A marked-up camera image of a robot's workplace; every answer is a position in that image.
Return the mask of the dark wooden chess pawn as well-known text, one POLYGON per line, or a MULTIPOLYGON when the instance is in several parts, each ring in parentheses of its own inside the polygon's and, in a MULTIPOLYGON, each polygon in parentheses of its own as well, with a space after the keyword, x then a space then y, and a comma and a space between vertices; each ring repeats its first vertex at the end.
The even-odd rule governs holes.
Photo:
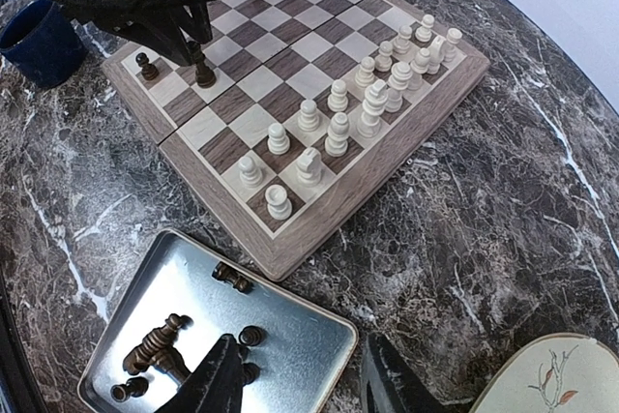
POLYGON ((188 41, 188 49, 195 65, 195 80, 200 88, 210 88, 216 84, 217 78, 213 70, 206 64, 206 57, 201 45, 195 41, 188 41))

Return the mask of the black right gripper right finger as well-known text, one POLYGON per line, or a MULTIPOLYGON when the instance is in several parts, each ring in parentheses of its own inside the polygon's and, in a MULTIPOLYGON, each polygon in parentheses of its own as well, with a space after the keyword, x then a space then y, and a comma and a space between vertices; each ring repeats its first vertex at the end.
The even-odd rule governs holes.
POLYGON ((360 377, 364 412, 446 412, 384 334, 368 334, 360 377))

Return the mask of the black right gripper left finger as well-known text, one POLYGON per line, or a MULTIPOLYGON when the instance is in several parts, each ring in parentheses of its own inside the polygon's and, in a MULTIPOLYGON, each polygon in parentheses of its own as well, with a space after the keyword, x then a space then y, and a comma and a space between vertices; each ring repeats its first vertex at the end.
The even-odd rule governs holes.
POLYGON ((239 344, 222 335, 177 394, 162 406, 162 413, 240 412, 243 368, 239 344))

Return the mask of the wooden folding chess board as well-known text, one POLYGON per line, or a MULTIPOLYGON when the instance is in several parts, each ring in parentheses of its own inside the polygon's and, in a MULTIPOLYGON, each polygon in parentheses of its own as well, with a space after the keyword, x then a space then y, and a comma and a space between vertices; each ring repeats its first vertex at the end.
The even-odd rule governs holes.
POLYGON ((219 0, 216 82, 129 43, 103 72, 271 280, 347 221, 482 80, 488 59, 405 0, 219 0))

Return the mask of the silver metal tray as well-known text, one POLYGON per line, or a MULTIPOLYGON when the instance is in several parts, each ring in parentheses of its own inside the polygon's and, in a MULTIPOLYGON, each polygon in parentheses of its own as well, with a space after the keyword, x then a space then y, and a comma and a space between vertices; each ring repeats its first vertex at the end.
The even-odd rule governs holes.
POLYGON ((145 253, 78 382, 94 412, 153 412, 178 385, 154 368, 144 372, 147 392, 124 402, 111 394, 129 379, 122 367, 152 330, 172 313, 186 316, 174 347, 196 369, 218 338, 248 326, 264 340, 247 360, 259 377, 243 390, 244 412, 318 412, 333 392, 359 340, 348 320, 249 272, 191 237, 161 231, 145 253))

